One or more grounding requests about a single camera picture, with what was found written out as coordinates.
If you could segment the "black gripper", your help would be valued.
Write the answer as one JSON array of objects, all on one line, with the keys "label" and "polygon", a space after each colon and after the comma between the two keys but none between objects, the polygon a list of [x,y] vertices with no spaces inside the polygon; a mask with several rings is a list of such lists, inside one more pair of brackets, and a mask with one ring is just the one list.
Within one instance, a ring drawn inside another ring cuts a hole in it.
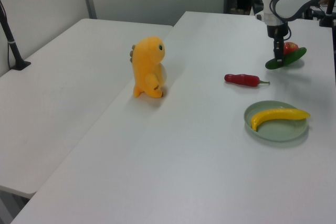
[{"label": "black gripper", "polygon": [[281,39],[288,34],[287,24],[281,24],[276,26],[267,25],[267,35],[270,38],[274,38],[274,56],[276,58],[277,67],[284,65],[284,53],[281,50]]}]

